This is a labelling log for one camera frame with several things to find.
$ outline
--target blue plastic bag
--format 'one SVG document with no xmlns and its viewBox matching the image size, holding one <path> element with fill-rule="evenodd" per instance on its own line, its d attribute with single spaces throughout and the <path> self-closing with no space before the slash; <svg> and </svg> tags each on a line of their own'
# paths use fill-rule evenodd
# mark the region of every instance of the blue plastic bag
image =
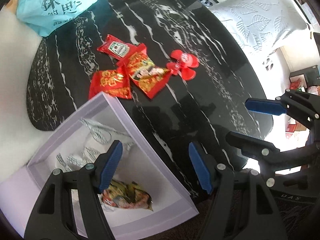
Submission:
<svg viewBox="0 0 320 240">
<path fill-rule="evenodd" d="M 97 0 L 19 0 L 17 17 L 40 36 L 73 20 Z"/>
</svg>

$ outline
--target blue rubber pad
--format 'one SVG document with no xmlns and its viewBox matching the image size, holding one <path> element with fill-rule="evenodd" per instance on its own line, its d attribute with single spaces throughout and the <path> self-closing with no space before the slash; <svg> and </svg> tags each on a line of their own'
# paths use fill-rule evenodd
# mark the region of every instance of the blue rubber pad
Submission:
<svg viewBox="0 0 320 240">
<path fill-rule="evenodd" d="M 122 151 L 122 143 L 119 142 L 116 148 L 111 153 L 106 165 L 104 166 L 101 172 L 101 183 L 99 185 L 100 192 L 103 192 L 105 189 L 109 187 L 112 177 L 115 174 L 119 161 L 121 159 Z"/>
<path fill-rule="evenodd" d="M 287 109 L 283 108 L 280 102 L 274 100 L 249 98 L 245 102 L 245 107 L 249 111 L 263 114 L 281 115 L 287 113 Z"/>
<path fill-rule="evenodd" d="M 213 191 L 213 187 L 211 184 L 211 175 L 199 152 L 197 151 L 196 146 L 193 143 L 189 144 L 189 157 L 192 162 L 193 168 L 196 171 L 202 189 L 206 190 L 210 195 Z"/>
</svg>

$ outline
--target black tabletop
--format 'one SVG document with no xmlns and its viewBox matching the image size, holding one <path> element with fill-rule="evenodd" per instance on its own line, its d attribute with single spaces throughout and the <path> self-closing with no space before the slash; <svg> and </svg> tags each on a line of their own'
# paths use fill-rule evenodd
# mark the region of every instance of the black tabletop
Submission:
<svg viewBox="0 0 320 240">
<path fill-rule="evenodd" d="M 172 76 L 152 100 L 132 85 L 133 100 L 120 101 L 193 200 L 207 198 L 188 157 L 188 144 L 199 141 L 217 162 L 239 170 L 246 159 L 228 146 L 226 133 L 264 139 L 273 120 L 246 110 L 247 98 L 265 98 L 259 80 L 236 41 L 197 0 L 98 0 L 43 38 L 28 81 L 31 122 L 40 130 L 56 129 L 88 100 L 93 73 L 116 69 L 116 61 L 96 50 L 107 34 L 134 45 L 144 43 L 160 67 L 175 49 L 198 57 L 193 80 Z"/>
</svg>

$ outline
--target leaf pattern fabric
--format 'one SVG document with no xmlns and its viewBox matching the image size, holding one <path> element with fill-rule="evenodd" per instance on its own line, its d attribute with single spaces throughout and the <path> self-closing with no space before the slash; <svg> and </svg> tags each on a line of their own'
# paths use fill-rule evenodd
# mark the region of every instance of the leaf pattern fabric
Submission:
<svg viewBox="0 0 320 240">
<path fill-rule="evenodd" d="M 307 28 L 293 0 L 226 0 L 213 5 L 211 10 L 249 61 L 266 57 L 283 46 L 283 40 L 296 30 Z"/>
</svg>

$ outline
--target red snack packet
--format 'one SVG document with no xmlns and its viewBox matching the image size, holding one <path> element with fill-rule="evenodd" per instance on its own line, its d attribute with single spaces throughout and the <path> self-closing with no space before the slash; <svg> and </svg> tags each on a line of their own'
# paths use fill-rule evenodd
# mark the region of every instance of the red snack packet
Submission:
<svg viewBox="0 0 320 240">
<path fill-rule="evenodd" d="M 132 81 L 152 99 L 167 84 L 171 70 L 157 67 L 147 55 L 147 47 L 142 43 L 117 63 L 126 68 Z"/>
<path fill-rule="evenodd" d="M 107 53 L 112 57 L 121 60 L 134 48 L 136 48 L 136 46 L 130 43 L 124 43 L 115 36 L 108 34 L 106 43 L 97 48 L 97 51 Z"/>
<path fill-rule="evenodd" d="M 89 99 L 101 91 L 113 97 L 131 99 L 130 82 L 126 71 L 119 67 L 117 70 L 94 73 L 89 90 Z"/>
</svg>

